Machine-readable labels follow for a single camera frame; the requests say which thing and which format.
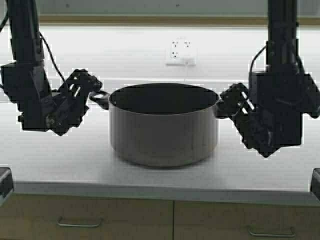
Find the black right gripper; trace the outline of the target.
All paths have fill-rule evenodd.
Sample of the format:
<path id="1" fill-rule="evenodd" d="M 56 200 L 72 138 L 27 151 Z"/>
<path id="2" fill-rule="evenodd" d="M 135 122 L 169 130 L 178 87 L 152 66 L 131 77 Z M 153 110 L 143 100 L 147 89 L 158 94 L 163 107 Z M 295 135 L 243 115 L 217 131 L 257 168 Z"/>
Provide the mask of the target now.
<path id="1" fill-rule="evenodd" d="M 247 149 L 256 150 L 264 158 L 285 147 L 302 144 L 302 129 L 289 124 L 267 126 L 259 120 L 255 106 L 250 104 L 252 89 L 234 83 L 220 94 L 219 117 L 232 118 Z"/>

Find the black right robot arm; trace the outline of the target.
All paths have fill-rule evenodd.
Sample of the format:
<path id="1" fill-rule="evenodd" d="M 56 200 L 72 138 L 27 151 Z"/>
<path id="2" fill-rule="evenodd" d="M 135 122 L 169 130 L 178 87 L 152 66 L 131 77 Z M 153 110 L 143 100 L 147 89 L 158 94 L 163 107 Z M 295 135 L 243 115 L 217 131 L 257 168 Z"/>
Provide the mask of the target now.
<path id="1" fill-rule="evenodd" d="M 267 158 L 302 141 L 305 72 L 297 52 L 297 2 L 268 2 L 266 67 L 250 70 L 248 85 L 232 84 L 216 105 L 218 118 L 229 118 L 248 149 Z"/>

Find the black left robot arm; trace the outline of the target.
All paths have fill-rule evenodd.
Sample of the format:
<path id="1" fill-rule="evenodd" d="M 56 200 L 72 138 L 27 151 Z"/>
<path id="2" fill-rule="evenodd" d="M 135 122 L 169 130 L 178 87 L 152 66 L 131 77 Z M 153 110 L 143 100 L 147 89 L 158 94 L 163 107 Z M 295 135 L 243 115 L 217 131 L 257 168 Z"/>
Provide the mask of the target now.
<path id="1" fill-rule="evenodd" d="M 43 46 L 47 44 L 39 29 L 34 0 L 8 0 L 1 23 L 9 23 L 14 62 L 0 67 L 1 85 L 9 100 L 21 113 L 17 121 L 24 131 L 52 131 L 59 136 L 77 128 L 89 110 L 90 93 L 103 84 L 86 69 L 75 69 L 52 89 L 45 71 Z"/>

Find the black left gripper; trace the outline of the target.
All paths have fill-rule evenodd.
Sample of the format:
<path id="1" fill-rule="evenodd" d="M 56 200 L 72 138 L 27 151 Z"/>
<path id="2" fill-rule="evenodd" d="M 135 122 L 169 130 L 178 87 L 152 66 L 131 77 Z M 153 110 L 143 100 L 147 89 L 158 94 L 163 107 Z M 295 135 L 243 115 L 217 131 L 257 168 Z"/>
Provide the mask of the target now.
<path id="1" fill-rule="evenodd" d="M 63 136 L 69 129 L 79 127 L 88 111 L 89 93 L 99 92 L 103 86 L 86 69 L 75 69 L 66 80 L 67 86 L 51 89 L 49 86 L 39 92 L 41 132 L 52 131 Z"/>

